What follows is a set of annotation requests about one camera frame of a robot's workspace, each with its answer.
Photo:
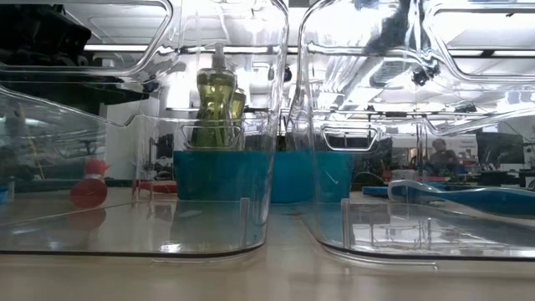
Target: blue object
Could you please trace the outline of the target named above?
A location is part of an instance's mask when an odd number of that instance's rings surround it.
[[[175,151],[173,161],[184,201],[260,201],[271,184],[267,151]]]
[[[9,193],[7,186],[0,186],[0,205],[8,202]]]
[[[388,196],[388,187],[362,187],[362,194],[365,196]]]
[[[457,166],[457,168],[455,169],[455,173],[456,173],[457,175],[464,175],[464,174],[466,174],[466,173],[467,173],[467,171],[466,171],[466,167],[465,167],[464,165],[459,165],[459,166]]]
[[[318,174],[313,173],[312,155],[304,151],[275,154],[272,203],[338,202],[349,197],[354,156],[350,153],[316,153]]]
[[[535,216],[535,192],[488,187],[443,191],[417,181],[392,181],[389,198],[403,202],[451,201],[482,212],[507,216]]]

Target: fluorescent light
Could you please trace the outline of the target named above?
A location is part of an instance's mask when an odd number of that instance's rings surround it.
[[[160,246],[160,252],[163,253],[178,253],[182,249],[180,243],[169,243]]]
[[[473,56],[478,57],[482,55],[482,50],[450,50],[448,51],[451,56]]]
[[[231,46],[231,47],[224,47],[223,51],[225,54],[276,54],[280,52],[281,48],[279,46],[272,46],[271,50],[268,46],[252,46],[252,47],[240,47],[240,46]],[[185,52],[187,54],[195,54],[197,52],[202,53],[213,53],[216,50],[211,46],[192,46],[187,48],[182,48],[182,52]]]
[[[145,52],[147,45],[118,45],[118,44],[101,44],[85,45],[85,51],[95,52]]]
[[[288,54],[297,54],[299,47],[288,47]]]
[[[190,108],[190,84],[184,72],[176,72],[170,75],[171,82],[169,92],[166,97],[167,109],[188,109]]]
[[[533,50],[522,50],[522,51],[515,51],[515,50],[498,50],[495,51],[492,56],[509,56],[509,57],[534,57],[535,51]]]

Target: computer monitor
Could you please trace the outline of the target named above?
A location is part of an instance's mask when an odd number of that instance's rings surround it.
[[[524,164],[524,140],[521,135],[476,133],[477,155],[483,164]]]

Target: blue container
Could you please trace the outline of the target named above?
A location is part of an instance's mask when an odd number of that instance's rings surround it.
[[[341,152],[316,154],[318,175],[314,180],[312,156],[303,151],[275,154],[273,203],[312,202],[317,189],[318,202],[340,202],[349,197],[354,156]]]
[[[262,200],[269,189],[269,152],[175,151],[178,197],[184,201]]]

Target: cable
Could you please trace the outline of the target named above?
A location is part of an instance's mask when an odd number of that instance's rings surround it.
[[[22,106],[19,104],[19,108],[20,108],[20,118],[21,118],[22,120],[24,120],[24,125],[26,125],[26,114],[24,113],[24,107],[22,107]],[[39,172],[41,173],[41,179],[44,180],[43,167],[41,166],[41,162],[39,162],[38,152],[37,152],[37,147],[36,147],[35,144],[33,143],[32,136],[30,135],[30,129],[29,129],[29,127],[27,128],[27,135],[28,135],[28,139],[29,139],[29,141],[30,141],[30,147],[32,147],[33,159],[35,160],[35,163],[36,163],[37,166],[39,167]]]

